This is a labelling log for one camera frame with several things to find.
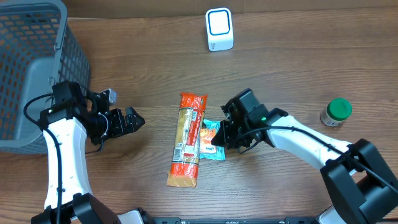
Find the long red orange spaghetti pack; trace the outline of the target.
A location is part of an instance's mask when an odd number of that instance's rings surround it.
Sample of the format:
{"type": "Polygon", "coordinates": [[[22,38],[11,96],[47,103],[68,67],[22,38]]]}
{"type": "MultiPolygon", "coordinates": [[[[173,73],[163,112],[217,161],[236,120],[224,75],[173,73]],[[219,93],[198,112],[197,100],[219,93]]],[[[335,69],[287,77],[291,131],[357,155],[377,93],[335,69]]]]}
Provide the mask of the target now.
{"type": "Polygon", "coordinates": [[[197,186],[200,163],[200,131],[206,110],[206,95],[181,93],[172,163],[167,177],[171,187],[197,186]]]}

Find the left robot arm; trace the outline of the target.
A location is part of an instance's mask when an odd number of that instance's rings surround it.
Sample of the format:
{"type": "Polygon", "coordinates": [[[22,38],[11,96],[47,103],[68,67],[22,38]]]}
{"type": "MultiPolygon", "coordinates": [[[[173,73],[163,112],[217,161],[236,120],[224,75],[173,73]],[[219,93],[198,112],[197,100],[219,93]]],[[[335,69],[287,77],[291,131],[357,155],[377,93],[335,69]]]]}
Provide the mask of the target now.
{"type": "Polygon", "coordinates": [[[153,223],[142,208],[115,214],[92,192],[86,168],[86,140],[102,147],[108,139],[134,133],[145,120],[133,108],[111,109],[116,93],[83,93],[77,82],[64,81],[49,93],[55,103],[33,123],[43,132],[48,152],[49,186],[44,212],[32,223],[153,223]]]}

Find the teal orange snack packet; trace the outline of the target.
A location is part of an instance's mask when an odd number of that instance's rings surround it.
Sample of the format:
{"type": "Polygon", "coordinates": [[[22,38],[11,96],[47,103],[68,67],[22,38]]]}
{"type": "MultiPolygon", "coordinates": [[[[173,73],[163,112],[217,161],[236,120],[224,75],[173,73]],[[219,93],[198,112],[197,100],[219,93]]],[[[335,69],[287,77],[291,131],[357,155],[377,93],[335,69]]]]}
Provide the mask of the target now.
{"type": "MultiPolygon", "coordinates": [[[[203,120],[203,126],[202,129],[216,129],[216,131],[220,128],[220,122],[219,121],[212,121],[209,119],[204,119],[203,120]]],[[[210,159],[210,160],[216,160],[216,161],[225,161],[226,160],[226,155],[224,151],[224,147],[219,147],[216,146],[217,152],[215,154],[202,154],[200,152],[200,159],[210,159]]]]}

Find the small orange snack box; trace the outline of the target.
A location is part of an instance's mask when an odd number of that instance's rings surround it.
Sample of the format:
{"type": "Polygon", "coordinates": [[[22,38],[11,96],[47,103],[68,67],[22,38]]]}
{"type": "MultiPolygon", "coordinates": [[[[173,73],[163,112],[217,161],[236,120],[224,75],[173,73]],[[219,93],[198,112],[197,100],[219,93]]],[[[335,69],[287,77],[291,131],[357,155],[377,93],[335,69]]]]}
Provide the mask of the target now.
{"type": "Polygon", "coordinates": [[[200,152],[202,154],[215,154],[216,146],[212,145],[211,140],[216,136],[216,129],[202,129],[200,131],[200,152]]]}

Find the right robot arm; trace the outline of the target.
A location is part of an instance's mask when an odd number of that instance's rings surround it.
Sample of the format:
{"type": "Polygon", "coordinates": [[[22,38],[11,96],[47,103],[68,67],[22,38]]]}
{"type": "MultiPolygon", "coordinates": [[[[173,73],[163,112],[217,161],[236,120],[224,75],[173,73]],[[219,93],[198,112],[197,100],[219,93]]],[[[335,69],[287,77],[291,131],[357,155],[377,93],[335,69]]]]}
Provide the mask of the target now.
{"type": "Polygon", "coordinates": [[[377,223],[397,207],[397,177],[373,143],[333,139],[284,110],[269,111],[249,88],[221,109],[226,118],[213,145],[248,151],[265,142],[320,171],[332,205],[312,223],[377,223]]]}

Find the green lid white jar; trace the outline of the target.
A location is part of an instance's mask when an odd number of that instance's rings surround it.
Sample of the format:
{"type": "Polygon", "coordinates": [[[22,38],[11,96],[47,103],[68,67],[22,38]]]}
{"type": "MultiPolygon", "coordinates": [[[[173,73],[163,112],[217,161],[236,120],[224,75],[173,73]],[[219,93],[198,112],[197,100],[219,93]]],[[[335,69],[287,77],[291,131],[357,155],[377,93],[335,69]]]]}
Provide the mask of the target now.
{"type": "Polygon", "coordinates": [[[321,111],[320,120],[331,127],[339,126],[352,114],[351,103],[344,98],[335,98],[321,111]]]}

